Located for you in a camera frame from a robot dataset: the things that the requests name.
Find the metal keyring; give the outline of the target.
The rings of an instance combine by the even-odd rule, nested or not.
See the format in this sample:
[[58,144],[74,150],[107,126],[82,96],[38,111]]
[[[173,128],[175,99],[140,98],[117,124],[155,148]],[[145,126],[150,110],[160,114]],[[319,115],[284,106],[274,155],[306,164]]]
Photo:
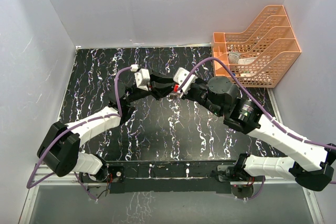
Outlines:
[[172,92],[169,94],[170,99],[177,99],[180,98],[183,95],[181,92]]

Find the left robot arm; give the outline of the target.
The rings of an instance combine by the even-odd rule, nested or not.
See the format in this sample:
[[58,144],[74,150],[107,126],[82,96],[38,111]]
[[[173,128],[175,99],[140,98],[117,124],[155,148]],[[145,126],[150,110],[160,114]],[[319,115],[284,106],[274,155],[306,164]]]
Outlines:
[[82,153],[80,148],[97,135],[127,122],[135,108],[132,102],[147,96],[159,100],[170,94],[175,86],[171,77],[158,73],[141,76],[135,73],[136,83],[126,86],[116,80],[108,95],[109,104],[102,110],[77,122],[54,123],[45,136],[37,156],[59,177],[70,172],[90,174],[96,181],[108,177],[106,162],[94,154]]

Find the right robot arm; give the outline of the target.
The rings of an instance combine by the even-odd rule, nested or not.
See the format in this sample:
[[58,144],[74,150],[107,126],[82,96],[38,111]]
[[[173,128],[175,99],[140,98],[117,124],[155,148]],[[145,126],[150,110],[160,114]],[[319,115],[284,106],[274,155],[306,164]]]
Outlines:
[[238,86],[227,77],[204,81],[185,75],[180,84],[182,98],[197,102],[214,115],[223,117],[224,124],[245,135],[260,139],[285,154],[285,157],[260,157],[241,154],[234,166],[219,172],[233,180],[269,176],[294,180],[300,186],[322,191],[332,184],[335,146],[319,145],[279,123],[253,99],[239,96]]

